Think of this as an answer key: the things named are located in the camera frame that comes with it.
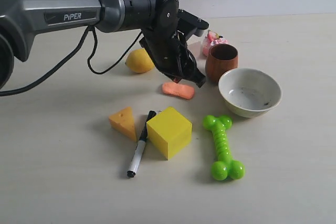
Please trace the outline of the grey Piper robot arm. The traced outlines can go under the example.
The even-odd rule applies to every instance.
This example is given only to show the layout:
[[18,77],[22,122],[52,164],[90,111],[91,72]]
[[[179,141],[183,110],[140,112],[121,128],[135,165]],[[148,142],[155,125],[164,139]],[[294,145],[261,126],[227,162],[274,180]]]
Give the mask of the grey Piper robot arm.
[[176,83],[205,83],[187,40],[209,25],[180,9],[178,0],[1,0],[1,85],[15,59],[28,59],[36,35],[81,26],[103,33],[138,29],[159,72]]

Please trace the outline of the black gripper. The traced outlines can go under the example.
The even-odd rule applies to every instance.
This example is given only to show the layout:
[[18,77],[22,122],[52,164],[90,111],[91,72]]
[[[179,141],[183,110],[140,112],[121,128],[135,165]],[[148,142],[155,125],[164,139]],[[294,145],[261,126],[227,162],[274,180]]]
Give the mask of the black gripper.
[[206,76],[196,68],[196,60],[181,32],[175,32],[167,38],[149,30],[141,32],[143,38],[140,45],[147,51],[159,72],[174,83],[185,79],[199,88],[204,85]]

